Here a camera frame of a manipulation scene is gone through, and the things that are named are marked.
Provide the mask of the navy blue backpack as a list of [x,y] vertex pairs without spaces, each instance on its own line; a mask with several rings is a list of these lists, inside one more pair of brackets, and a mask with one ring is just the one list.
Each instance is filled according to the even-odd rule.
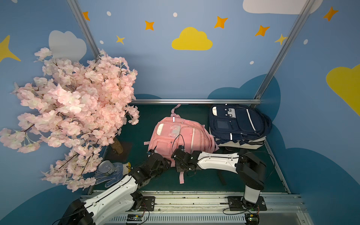
[[246,105],[212,105],[209,131],[219,147],[256,150],[265,143],[272,120]]

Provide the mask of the green circuit board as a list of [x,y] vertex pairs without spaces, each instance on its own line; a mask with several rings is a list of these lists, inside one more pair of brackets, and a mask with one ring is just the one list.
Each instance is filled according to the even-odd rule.
[[259,225],[260,217],[258,214],[245,214],[245,225]]
[[141,222],[143,222],[143,215],[128,214],[126,217],[126,223],[141,223]]

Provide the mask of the right green circuit board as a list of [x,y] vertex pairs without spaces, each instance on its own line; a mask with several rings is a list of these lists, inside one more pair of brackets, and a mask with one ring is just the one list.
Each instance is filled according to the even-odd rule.
[[258,214],[245,214],[245,225],[259,225],[260,217]]

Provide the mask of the aluminium frame post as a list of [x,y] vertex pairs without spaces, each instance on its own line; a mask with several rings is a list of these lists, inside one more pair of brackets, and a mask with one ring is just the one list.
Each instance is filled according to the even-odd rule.
[[82,9],[80,7],[80,4],[77,0],[67,0],[67,3],[73,13],[73,15],[76,18],[76,21],[85,37],[85,40],[87,44],[89,45],[91,52],[95,58],[98,57],[100,54],[99,49],[97,47],[97,44],[95,42],[95,39],[91,33],[91,30],[88,26],[87,20],[85,19],[85,16],[83,15]]
[[315,0],[307,0],[304,3],[303,8],[301,9],[298,17],[296,18],[291,30],[288,33],[288,38],[285,40],[285,43],[282,45],[279,53],[277,54],[270,70],[266,74],[265,78],[263,79],[259,89],[257,90],[253,102],[256,104],[260,104],[261,97],[265,93],[266,89],[268,88],[270,82],[272,81],[273,77],[275,76],[277,70],[279,69],[281,63],[283,62],[284,58],[286,57],[287,53],[292,47],[292,44],[296,40],[298,34],[302,30],[304,24],[306,23],[308,17],[310,16],[310,11],[315,3]]

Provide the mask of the right side floor rail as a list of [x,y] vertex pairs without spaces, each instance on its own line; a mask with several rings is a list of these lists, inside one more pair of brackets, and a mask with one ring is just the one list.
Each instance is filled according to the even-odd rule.
[[282,182],[282,184],[284,186],[284,189],[286,190],[286,193],[287,194],[292,194],[291,190],[290,190],[290,188],[289,188],[289,186],[287,184],[287,181],[286,181],[286,179],[285,179],[285,177],[284,177],[284,175],[283,175],[283,173],[282,173],[282,171],[281,171],[281,169],[279,167],[279,164],[278,164],[278,162],[277,162],[277,160],[275,158],[275,155],[273,154],[273,151],[272,151],[267,139],[265,139],[265,141],[264,141],[264,146],[265,146],[267,152],[269,153],[269,155],[272,157],[274,168],[275,168],[275,170],[277,172],[277,175],[279,176],[279,178],[280,178],[280,180],[281,180],[281,182]]

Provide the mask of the blue patterned cloth item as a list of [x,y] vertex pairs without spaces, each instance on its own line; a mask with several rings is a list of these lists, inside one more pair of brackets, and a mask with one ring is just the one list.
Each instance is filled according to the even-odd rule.
[[96,179],[95,185],[105,182],[105,187],[109,188],[112,185],[118,183],[125,175],[127,175],[131,170],[131,164],[115,162],[115,172],[109,176],[102,175],[98,170],[95,172],[94,178]]

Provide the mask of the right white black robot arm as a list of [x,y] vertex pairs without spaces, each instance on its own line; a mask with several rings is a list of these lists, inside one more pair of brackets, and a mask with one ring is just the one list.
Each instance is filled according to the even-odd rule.
[[229,171],[239,175],[245,184],[242,204],[255,205],[264,190],[266,180],[266,164],[254,153],[247,150],[232,154],[215,154],[194,151],[191,154],[176,149],[171,155],[176,170],[180,173],[196,170],[216,169]]

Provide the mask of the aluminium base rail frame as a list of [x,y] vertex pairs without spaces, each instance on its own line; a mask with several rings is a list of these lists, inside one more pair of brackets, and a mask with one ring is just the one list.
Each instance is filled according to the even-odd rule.
[[[103,191],[83,196],[91,199]],[[154,211],[125,211],[117,213],[104,225],[245,225],[245,214],[258,214],[259,225],[312,225],[313,220],[299,195],[264,193],[267,211],[230,211],[227,197],[243,196],[241,192],[166,192],[142,191],[144,197],[153,196]],[[126,223],[128,214],[143,215],[141,223]]]

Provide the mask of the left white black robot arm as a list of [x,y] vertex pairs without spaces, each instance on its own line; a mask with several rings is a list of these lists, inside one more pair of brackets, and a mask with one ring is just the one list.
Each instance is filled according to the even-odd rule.
[[128,175],[103,193],[85,201],[73,201],[58,225],[103,225],[120,212],[144,209],[139,189],[171,168],[171,161],[152,153],[141,166],[132,168]]

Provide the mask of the rear horizontal aluminium bar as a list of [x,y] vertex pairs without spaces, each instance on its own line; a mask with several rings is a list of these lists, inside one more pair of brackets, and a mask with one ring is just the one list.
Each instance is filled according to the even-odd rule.
[[138,98],[131,102],[135,105],[171,105],[171,104],[245,104],[259,105],[259,99],[141,99]]

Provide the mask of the pink backpack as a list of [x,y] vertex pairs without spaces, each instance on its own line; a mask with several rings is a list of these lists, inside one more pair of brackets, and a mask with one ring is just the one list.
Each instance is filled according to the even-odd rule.
[[175,109],[180,106],[181,104],[178,104],[171,110],[171,116],[158,122],[150,141],[144,142],[148,151],[154,150],[170,160],[171,167],[175,167],[171,155],[181,145],[185,152],[190,154],[194,151],[213,153],[219,149],[214,136],[209,134],[204,125],[181,118],[175,113]]

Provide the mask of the left aluminium frame post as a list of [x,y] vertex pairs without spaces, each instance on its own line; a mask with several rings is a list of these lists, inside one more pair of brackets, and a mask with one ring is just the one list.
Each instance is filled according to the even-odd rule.
[[87,20],[85,19],[85,16],[83,15],[82,9],[80,7],[80,4],[77,0],[67,0],[67,3],[73,13],[73,15],[76,18],[76,21],[85,37],[85,40],[87,44],[89,45],[91,52],[95,58],[98,57],[100,54],[99,49],[97,47],[97,44],[95,42],[95,39],[91,33],[91,30],[88,26]]

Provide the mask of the right aluminium frame post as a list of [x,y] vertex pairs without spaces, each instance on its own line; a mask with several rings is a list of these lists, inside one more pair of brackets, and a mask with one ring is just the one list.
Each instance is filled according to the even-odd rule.
[[272,81],[273,77],[275,76],[277,70],[279,69],[281,63],[283,62],[284,58],[286,57],[287,53],[292,47],[292,44],[296,40],[298,34],[302,30],[304,24],[306,23],[308,17],[310,16],[310,11],[315,3],[315,0],[307,0],[304,3],[303,8],[301,9],[298,17],[296,18],[291,30],[288,33],[288,38],[285,40],[285,43],[282,45],[279,53],[277,54],[270,70],[266,74],[265,78],[263,79],[259,89],[257,90],[253,102],[256,104],[260,104],[261,97],[265,93],[266,89],[268,88],[270,82]]

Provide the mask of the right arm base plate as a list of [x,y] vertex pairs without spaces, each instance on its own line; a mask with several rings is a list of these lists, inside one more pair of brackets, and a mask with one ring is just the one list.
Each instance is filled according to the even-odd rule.
[[256,203],[246,202],[243,196],[228,196],[227,200],[230,211],[267,211],[267,206],[262,196],[259,196]]

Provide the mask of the pink cherry blossom tree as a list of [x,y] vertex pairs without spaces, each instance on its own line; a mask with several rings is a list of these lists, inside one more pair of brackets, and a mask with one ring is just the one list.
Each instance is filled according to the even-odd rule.
[[50,166],[44,180],[72,191],[93,186],[96,178],[86,174],[101,163],[102,148],[114,143],[125,124],[139,122],[139,110],[131,105],[138,72],[125,58],[105,51],[87,66],[57,59],[48,48],[35,55],[44,64],[44,76],[16,86],[13,93],[37,113],[19,115],[20,130],[4,128],[1,143],[21,153],[34,152],[42,143],[66,146],[69,153]]

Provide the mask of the left green circuit board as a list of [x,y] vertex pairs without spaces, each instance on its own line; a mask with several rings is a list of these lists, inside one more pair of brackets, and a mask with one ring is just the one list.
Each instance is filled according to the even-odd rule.
[[126,223],[141,223],[141,222],[143,222],[143,215],[128,214],[126,217]]

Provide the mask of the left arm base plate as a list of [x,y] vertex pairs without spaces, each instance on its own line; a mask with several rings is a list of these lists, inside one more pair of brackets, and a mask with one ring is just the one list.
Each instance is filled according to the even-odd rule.
[[141,196],[134,199],[134,205],[131,208],[132,211],[150,211],[153,212],[155,208],[154,196]]

